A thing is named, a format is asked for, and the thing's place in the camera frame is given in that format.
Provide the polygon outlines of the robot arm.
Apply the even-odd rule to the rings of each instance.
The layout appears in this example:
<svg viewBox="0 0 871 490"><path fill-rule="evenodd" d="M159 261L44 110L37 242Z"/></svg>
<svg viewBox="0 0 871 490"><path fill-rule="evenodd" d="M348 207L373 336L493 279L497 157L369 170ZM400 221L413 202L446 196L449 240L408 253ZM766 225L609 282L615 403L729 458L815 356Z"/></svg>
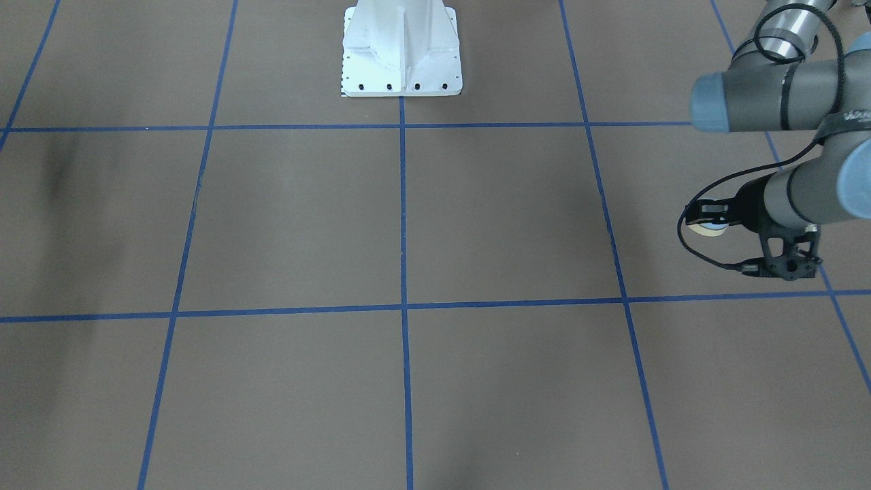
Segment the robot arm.
<svg viewBox="0 0 871 490"><path fill-rule="evenodd" d="M691 123L706 133L762 133L781 158L741 187L738 225L787 229L869 219L869 34L816 56L836 1L764 1L730 41L727 68L697 79Z"/></svg>

